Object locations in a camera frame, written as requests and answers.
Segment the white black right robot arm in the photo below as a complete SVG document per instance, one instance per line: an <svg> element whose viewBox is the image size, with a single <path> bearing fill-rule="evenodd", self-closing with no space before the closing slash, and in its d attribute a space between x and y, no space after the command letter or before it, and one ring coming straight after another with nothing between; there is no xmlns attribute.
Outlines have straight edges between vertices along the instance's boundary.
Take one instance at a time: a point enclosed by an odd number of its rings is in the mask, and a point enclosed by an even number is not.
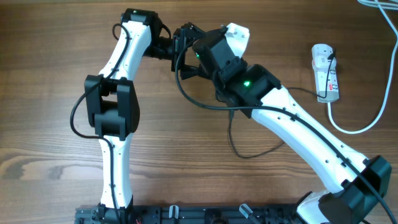
<svg viewBox="0 0 398 224"><path fill-rule="evenodd" d="M324 190L300 201L306 223L359 223L376 205L385 205L391 165L368 159L311 117L288 89L263 66L248 65L238 43L245 32L228 27L199 36L193 51L228 111L240 110L290 146L319 176Z"/></svg>

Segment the white power strip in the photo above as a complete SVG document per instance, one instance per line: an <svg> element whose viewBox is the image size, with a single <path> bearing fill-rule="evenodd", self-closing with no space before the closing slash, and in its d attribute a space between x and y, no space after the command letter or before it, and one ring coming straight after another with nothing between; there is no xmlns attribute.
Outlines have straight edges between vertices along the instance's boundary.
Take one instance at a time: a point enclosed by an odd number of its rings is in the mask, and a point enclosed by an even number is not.
<svg viewBox="0 0 398 224"><path fill-rule="evenodd" d="M340 98L335 55L335 51L327 44L315 44L312 47L312 68L320 103L332 103Z"/></svg>

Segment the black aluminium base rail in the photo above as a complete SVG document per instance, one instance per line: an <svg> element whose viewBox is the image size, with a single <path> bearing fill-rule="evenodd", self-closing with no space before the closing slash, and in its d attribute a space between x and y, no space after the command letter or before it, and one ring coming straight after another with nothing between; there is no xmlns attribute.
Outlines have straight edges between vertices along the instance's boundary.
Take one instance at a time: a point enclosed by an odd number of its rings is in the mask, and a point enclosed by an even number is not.
<svg viewBox="0 0 398 224"><path fill-rule="evenodd" d="M294 204L234 207L133 206L119 209L122 223L303 223Z"/></svg>

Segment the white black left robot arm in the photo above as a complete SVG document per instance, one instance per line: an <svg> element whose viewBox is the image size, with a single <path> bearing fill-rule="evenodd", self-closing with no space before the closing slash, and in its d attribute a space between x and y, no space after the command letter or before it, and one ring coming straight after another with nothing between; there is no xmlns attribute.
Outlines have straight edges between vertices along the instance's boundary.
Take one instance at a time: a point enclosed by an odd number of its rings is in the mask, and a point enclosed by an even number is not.
<svg viewBox="0 0 398 224"><path fill-rule="evenodd" d="M192 23L162 37L167 26L154 11L127 9L121 16L116 47L98 75L85 80L89 125L103 155L103 193L98 205L101 223L137 223L129 180L129 151L140 108L134 79L142 57L176 61L189 41L204 31Z"/></svg>

